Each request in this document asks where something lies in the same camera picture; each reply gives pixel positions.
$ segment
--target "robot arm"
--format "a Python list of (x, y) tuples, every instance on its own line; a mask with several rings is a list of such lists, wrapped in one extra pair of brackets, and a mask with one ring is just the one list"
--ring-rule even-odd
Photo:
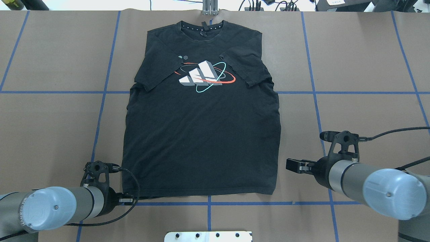
[[(430, 231), (418, 229), (430, 224), (430, 177), (360, 163), (358, 142), (364, 140), (357, 134), (328, 131), (320, 138), (332, 143), (328, 156), (316, 162), (289, 158), (286, 169), (311, 174), (320, 185), (398, 219), (399, 241), (430, 241)], [(337, 143), (341, 151), (334, 153)]]
[(109, 173), (122, 171), (119, 165), (88, 162), (84, 171), (80, 187), (53, 186), (0, 195), (0, 238), (24, 232), (28, 234), (7, 241), (36, 242), (39, 231), (108, 214), (115, 206), (133, 201), (132, 196), (115, 193), (109, 187)]

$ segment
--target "metal plate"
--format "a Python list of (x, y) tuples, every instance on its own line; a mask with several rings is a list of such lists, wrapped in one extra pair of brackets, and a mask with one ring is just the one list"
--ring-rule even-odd
[(169, 232), (164, 242), (252, 242), (251, 231)]

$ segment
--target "t-shirt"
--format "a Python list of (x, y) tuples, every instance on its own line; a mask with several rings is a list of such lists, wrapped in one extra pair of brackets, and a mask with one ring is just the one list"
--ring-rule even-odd
[[(141, 197), (273, 193), (279, 98), (261, 61), (261, 36), (227, 21), (148, 31), (122, 164)], [(127, 173), (123, 192), (137, 194)]]

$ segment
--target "wire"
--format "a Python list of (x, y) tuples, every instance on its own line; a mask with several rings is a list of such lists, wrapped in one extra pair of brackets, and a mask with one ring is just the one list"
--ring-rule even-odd
[(396, 170), (403, 171), (403, 170), (405, 170), (405, 169), (407, 169), (409, 167), (412, 167), (414, 165), (418, 165), (418, 164), (424, 163), (426, 161), (430, 161), (430, 156), (428, 156), (426, 158), (422, 158), (421, 160), (417, 160), (417, 161), (411, 162), (411, 163), (406, 164), (404, 166), (397, 167)]
[(28, 234), (28, 232), (27, 231), (22, 231), (22, 232), (19, 232), (19, 233), (14, 233), (14, 234), (11, 234), (11, 235), (8, 235), (8, 236), (5, 236), (5, 237), (1, 237), (0, 241), (6, 240), (6, 239), (10, 239), (10, 238), (13, 238), (13, 237), (16, 237), (16, 236), (19, 236), (19, 235), (23, 235), (23, 234)]
[(240, 11), (240, 9), (242, 8), (242, 5), (243, 5), (243, 3), (245, 2), (245, 0), (243, 0), (242, 1), (242, 3), (240, 4), (240, 7), (239, 7), (239, 10), (238, 11)]
[(116, 219), (110, 220), (108, 222), (103, 222), (103, 223), (69, 223), (69, 224), (66, 224), (66, 225), (69, 225), (69, 226), (101, 226), (101, 225), (106, 225), (106, 224), (109, 224), (109, 223), (116, 222), (116, 221), (122, 219), (123, 217), (125, 217), (136, 206), (137, 202), (139, 201), (140, 184), (137, 181), (137, 178), (133, 175), (133, 173), (131, 171), (129, 171), (129, 170), (125, 169), (125, 168), (123, 168), (123, 171), (128, 172), (133, 177), (133, 179), (134, 179), (134, 181), (136, 182), (136, 185), (137, 185), (137, 198), (136, 198), (136, 201), (133, 203), (133, 205), (131, 206), (131, 208), (129, 210), (127, 210), (127, 212), (125, 212), (123, 215), (117, 217)]
[(190, 3), (203, 3), (203, 2), (191, 1), (191, 0), (175, 0), (175, 1), (190, 2)]
[(276, 12), (276, 10), (278, 10), (278, 7), (281, 3), (285, 3), (285, 8), (287, 8), (287, 6), (288, 6), (287, 1), (281, 1), (280, 3), (278, 3), (278, 6), (276, 6), (275, 12)]
[(381, 137), (381, 136), (383, 136), (383, 135), (386, 135), (386, 134), (389, 134), (389, 133), (400, 132), (400, 131), (409, 131), (409, 130), (428, 130), (428, 129), (430, 129), (430, 127), (411, 127), (411, 128), (403, 128), (403, 129), (390, 130), (390, 131), (387, 131), (387, 132), (380, 133), (380, 134), (378, 134), (378, 135), (376, 135), (376, 136), (373, 136), (373, 137), (358, 137), (358, 141), (359, 141), (359, 142), (371, 141), (371, 140), (374, 140), (374, 139), (376, 139), (376, 138), (379, 138), (379, 137)]
[(298, 0), (296, 0), (295, 2), (291, 0), (288, 6), (284, 9), (284, 11), (295, 11), (294, 6), (297, 8), (297, 5), (295, 4), (296, 2), (298, 2)]

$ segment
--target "gray cylinder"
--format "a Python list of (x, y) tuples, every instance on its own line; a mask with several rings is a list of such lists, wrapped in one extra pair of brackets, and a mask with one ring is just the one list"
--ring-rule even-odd
[(343, 174), (342, 190), (347, 197), (367, 205), (363, 196), (363, 184), (366, 178), (380, 168), (363, 163), (354, 163)]
[(68, 223), (77, 223), (86, 218), (97, 216), (104, 204), (104, 197), (101, 191), (93, 186), (89, 187), (68, 187), (76, 198), (76, 211)]
[[(3, 197), (0, 200), (0, 237), (23, 232), (19, 218), (21, 201), (28, 192), (16, 192)], [(37, 242), (39, 233), (29, 233), (7, 239), (7, 242)]]
[(399, 220), (399, 242), (430, 241), (430, 214)]

